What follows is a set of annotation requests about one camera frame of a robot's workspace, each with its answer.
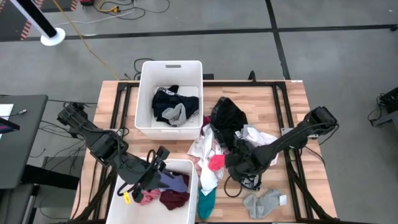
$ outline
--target white plastic bin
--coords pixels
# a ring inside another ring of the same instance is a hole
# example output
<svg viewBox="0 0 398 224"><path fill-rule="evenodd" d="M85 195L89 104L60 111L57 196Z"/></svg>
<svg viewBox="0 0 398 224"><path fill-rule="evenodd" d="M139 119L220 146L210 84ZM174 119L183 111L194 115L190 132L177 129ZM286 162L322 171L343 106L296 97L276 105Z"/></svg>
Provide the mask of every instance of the white plastic bin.
<svg viewBox="0 0 398 224"><path fill-rule="evenodd" d="M115 191L112 196L111 206L109 208L106 224L193 224L195 222L197 195L198 195L198 174L193 167L193 163L188 159L167 159L165 161L166 169L187 174L190 176L188 192L190 193L189 201L180 208L169 211L159 198L153 200L147 205L139 205L134 202L131 195L131 203L125 203L124 198L117 195L117 189L124 183L118 177L116 181Z"/></svg>
<svg viewBox="0 0 398 224"><path fill-rule="evenodd" d="M199 61L156 61L142 66L135 126L153 140L194 140L203 124L203 72ZM159 87L178 85L178 94L199 98L198 114L179 127L154 118L152 99Z"/></svg>

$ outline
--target wooden tabletop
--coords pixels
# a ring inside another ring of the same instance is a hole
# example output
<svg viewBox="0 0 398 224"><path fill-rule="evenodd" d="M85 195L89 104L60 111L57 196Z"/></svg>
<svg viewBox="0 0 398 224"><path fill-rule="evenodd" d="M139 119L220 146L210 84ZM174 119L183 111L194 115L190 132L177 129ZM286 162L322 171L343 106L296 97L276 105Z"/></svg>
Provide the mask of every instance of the wooden tabletop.
<svg viewBox="0 0 398 224"><path fill-rule="evenodd" d="M103 82L94 117L94 123L99 128L109 128L117 85L117 81ZM301 81L286 81L286 87L289 96L290 107L292 110L293 120L294 123L297 124L301 120L303 120L304 116L310 109L304 89L304 84ZM163 145L168 150L170 150L169 159L188 158L187 151L193 141L153 141L147 139L139 130L134 127L137 94L138 88L133 88L131 92L129 110L126 120L126 127L129 128L130 133L124 138L129 143L128 151L136 156L146 157L149 149L156 150L160 145ZM205 116L210 115L211 109L214 107L214 105L221 96L231 98L232 101L243 112L246 113L248 123L255 125L255 127L259 131L275 136L280 136L272 88L268 86L203 87ZM285 126L287 127L287 118L284 110L284 102L281 92L279 93L279 98L282 112L284 115ZM123 100L124 95L122 94L118 111L118 123L116 124L116 127L119 127L120 125L119 122L121 120L120 115L122 113L121 110L123 109ZM320 148L317 141L309 141L307 146L320 154ZM322 164L322 161L319 160L316 155L305 149L303 150L302 161L309 191L329 215L336 217L335 206L333 204L328 178L326 176L325 168ZM86 151L83 169L81 172L81 201L80 206L78 207L77 214L80 214L80 212L88 204L91 182L93 181L94 164L95 159L89 154L89 151ZM97 191L100 173L101 166L97 166L94 176L94 187L92 195L94 195ZM268 168L265 173L263 173L261 189L259 192L255 192L255 195L257 197L260 197L261 195L265 194L269 189L278 189L282 192L282 194L286 194L287 205L278 207L263 219L253 220L252 218L250 218L248 211L243 206L243 198L248 194L253 194L253 192L244 189L241 195L237 198L229 198L224 193L223 187L227 177L228 172L225 172L224 179L219 181L216 190L215 208L213 210L213 213L210 215L210 218L207 219L208 222L295 222L283 153L279 153L277 165ZM238 190L239 184L237 182L228 182L227 191L230 195L236 194ZM297 194L300 202L301 214L303 217L305 217L303 198L298 188ZM105 193L105 196L106 197L103 198L103 203L101 205L101 212L99 216L100 218L103 218L105 214L106 199L108 197L107 192ZM75 204L72 209L72 214L76 210L78 198L79 191L77 191L76 193Z"/></svg>

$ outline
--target gray cloth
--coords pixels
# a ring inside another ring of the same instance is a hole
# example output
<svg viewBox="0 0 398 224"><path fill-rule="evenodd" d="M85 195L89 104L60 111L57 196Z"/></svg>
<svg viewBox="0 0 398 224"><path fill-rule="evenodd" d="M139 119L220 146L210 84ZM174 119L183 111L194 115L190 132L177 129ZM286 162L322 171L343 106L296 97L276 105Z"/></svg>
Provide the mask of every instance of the gray cloth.
<svg viewBox="0 0 398 224"><path fill-rule="evenodd" d="M164 110L162 117L167 119L171 125L181 125L187 121L185 107L182 103L175 106L175 108L167 108Z"/></svg>
<svg viewBox="0 0 398 224"><path fill-rule="evenodd" d="M250 194L243 200L243 205L249 211L251 218L264 218L266 215L270 214L273 209L279 206L280 196L280 191L276 189L267 191L267 193L261 196L257 201L256 196Z"/></svg>

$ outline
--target table leg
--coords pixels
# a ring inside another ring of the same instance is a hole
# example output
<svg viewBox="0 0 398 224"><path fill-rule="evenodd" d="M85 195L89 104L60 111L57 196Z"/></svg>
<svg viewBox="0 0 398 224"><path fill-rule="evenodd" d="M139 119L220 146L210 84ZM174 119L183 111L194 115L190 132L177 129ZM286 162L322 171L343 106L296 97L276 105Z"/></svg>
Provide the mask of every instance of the table leg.
<svg viewBox="0 0 398 224"><path fill-rule="evenodd" d="M26 165L21 181L22 183L50 185L63 189L76 190L79 178L40 167Z"/></svg>

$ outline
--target concrete floor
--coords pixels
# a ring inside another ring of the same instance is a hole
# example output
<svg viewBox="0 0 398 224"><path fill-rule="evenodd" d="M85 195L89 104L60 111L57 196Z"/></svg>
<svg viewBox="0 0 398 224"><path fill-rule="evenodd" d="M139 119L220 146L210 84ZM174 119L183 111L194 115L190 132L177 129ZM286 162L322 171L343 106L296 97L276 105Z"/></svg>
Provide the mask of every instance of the concrete floor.
<svg viewBox="0 0 398 224"><path fill-rule="evenodd" d="M84 34L118 34L202 29L270 28L263 0L170 0L169 11L147 14L141 20L110 19L78 28ZM161 10L157 1L139 0L143 7ZM356 26L398 22L395 0L277 0L272 1L278 27ZM68 12L73 20L90 21L106 15L78 7ZM47 13L54 24L65 22L60 13ZM68 35L75 35L63 26ZM32 29L29 36L37 36ZM398 85L398 32L345 30L287 32L280 38L290 76L303 80L310 106L325 105L340 123L339 131L322 146L326 171L338 216L342 220L395 223L398 196L397 131L389 124L373 128L366 117L375 99ZM246 79L255 70L261 79L283 79L274 36L217 34L175 37L137 37L87 40L88 45L119 74L133 74L137 58L201 60L204 73L216 79ZM39 42L0 42L2 94L45 93L52 99L96 101L107 69L93 58L80 40L57 47ZM48 103L44 120L55 121L61 110ZM92 118L94 110L89 110ZM32 155L54 156L74 141L39 133ZM67 156L68 152L57 156ZM44 157L30 159L41 165ZM68 166L60 171L68 171ZM40 194L51 193L43 190ZM52 192L43 212L67 217L73 197ZM35 223L57 222L39 212Z"/></svg>

